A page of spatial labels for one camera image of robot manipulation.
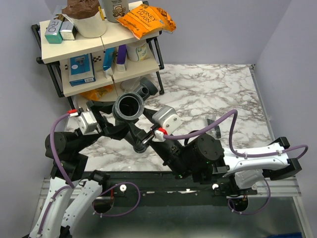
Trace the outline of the grey tee pipe fitting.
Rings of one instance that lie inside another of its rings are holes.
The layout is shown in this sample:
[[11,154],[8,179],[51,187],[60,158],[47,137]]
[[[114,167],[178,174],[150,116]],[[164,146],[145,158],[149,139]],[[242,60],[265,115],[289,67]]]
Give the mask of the grey tee pipe fitting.
[[139,85],[133,91],[128,91],[118,97],[112,107],[116,120],[132,121],[138,119],[145,108],[145,101],[158,93],[158,88],[146,77],[141,78]]

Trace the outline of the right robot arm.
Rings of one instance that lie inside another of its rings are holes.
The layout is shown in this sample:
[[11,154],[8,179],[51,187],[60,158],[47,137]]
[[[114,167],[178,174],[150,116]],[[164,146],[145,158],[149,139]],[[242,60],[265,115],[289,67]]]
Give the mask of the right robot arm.
[[303,157],[303,154],[296,158],[290,158],[287,154],[300,148],[303,149],[304,153],[308,150],[307,145],[289,147],[287,144],[282,144],[281,141],[273,142],[265,147],[234,149],[232,139],[238,116],[236,109],[230,110],[203,129],[184,135],[173,135],[173,132],[181,125],[180,117],[174,108],[165,106],[159,111],[144,109],[143,114],[154,126],[151,129],[149,141],[160,143],[168,140],[186,140],[198,137],[212,130],[228,117],[232,117],[228,139],[229,148],[224,150],[223,161],[229,167],[225,176],[235,175],[235,178],[228,181],[228,189],[233,194],[241,193],[264,178],[281,180],[296,175],[302,169],[299,159]]

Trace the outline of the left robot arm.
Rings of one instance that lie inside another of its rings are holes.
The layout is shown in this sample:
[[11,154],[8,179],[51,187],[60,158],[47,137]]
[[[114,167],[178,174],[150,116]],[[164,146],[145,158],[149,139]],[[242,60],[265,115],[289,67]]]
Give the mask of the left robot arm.
[[106,172],[94,170],[83,177],[88,156],[81,151],[101,136],[122,139],[127,124],[113,125],[101,113],[114,114],[117,102],[89,101],[88,109],[60,116],[45,140],[46,156],[53,159],[49,190],[30,238],[70,238],[87,209],[99,196],[109,195],[127,182],[115,184]]

